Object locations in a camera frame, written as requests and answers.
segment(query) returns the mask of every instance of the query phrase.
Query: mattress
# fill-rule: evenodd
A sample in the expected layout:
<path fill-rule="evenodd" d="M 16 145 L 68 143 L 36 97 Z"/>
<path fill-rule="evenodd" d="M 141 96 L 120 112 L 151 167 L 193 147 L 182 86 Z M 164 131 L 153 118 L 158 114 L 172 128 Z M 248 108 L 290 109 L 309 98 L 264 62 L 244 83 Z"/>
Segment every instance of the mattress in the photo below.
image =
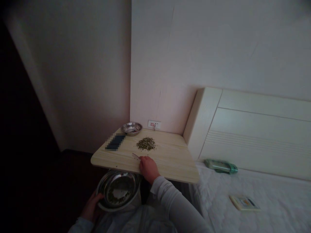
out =
<path fill-rule="evenodd" d="M 196 165 L 200 181 L 185 184 L 182 193 L 214 232 L 311 232 L 311 182 L 243 169 L 228 175 Z M 249 196 L 261 211 L 241 212 L 229 195 Z"/>

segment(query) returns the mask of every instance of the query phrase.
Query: wooden table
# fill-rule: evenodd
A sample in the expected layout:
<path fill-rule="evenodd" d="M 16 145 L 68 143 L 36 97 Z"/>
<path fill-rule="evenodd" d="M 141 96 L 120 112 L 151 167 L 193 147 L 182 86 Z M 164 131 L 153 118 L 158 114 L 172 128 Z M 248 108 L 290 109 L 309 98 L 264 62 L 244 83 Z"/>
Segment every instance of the wooden table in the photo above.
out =
<path fill-rule="evenodd" d="M 140 160 L 132 156 L 132 153 L 135 153 L 137 156 L 152 158 L 156 162 L 160 174 L 167 179 L 186 183 L 197 183 L 199 181 L 198 169 L 182 136 L 143 129 L 136 136 L 126 136 L 117 151 L 106 150 L 106 146 L 117 133 L 121 134 L 121 129 L 118 129 L 94 153 L 91 158 L 91 163 L 94 166 L 140 173 Z M 136 147 L 136 143 L 144 137 L 151 137 L 155 140 L 156 150 L 141 151 Z"/>

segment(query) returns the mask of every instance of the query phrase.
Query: small metal bowl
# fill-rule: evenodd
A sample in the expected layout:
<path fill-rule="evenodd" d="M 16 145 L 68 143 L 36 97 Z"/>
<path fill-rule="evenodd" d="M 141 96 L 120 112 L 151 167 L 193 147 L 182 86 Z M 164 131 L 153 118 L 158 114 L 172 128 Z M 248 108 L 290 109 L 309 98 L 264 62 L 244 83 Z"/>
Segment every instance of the small metal bowl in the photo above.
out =
<path fill-rule="evenodd" d="M 140 180 L 137 174 L 109 170 L 96 189 L 96 195 L 102 193 L 105 196 L 98 202 L 98 206 L 107 212 L 125 208 L 138 194 Z"/>
<path fill-rule="evenodd" d="M 126 123 L 121 127 L 122 132 L 125 133 L 127 136 L 135 136 L 139 134 L 142 129 L 143 126 L 136 122 Z"/>

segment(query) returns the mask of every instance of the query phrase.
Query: pink wall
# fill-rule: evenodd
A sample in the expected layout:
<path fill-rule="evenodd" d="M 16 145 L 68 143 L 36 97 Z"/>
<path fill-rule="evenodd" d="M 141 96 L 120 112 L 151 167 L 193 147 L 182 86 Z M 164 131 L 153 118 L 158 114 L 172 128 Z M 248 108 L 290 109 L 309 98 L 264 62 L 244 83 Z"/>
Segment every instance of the pink wall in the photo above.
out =
<path fill-rule="evenodd" d="M 132 2 L 130 120 L 182 134 L 200 87 L 311 100 L 310 7 Z"/>
<path fill-rule="evenodd" d="M 6 21 L 60 149 L 94 153 L 129 121 L 131 2 L 30 0 Z"/>

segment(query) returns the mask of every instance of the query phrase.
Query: white sleeve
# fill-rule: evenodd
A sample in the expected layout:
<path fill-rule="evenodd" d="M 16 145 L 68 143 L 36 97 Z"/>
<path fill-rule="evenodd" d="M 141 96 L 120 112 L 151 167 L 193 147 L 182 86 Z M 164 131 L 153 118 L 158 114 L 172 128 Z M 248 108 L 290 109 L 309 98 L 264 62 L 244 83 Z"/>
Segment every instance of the white sleeve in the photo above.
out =
<path fill-rule="evenodd" d="M 178 232 L 208 232 L 207 223 L 174 185 L 159 176 L 150 190 L 169 214 Z"/>
<path fill-rule="evenodd" d="M 94 224 L 82 217 L 77 218 L 77 221 L 69 229 L 68 233 L 90 233 Z"/>

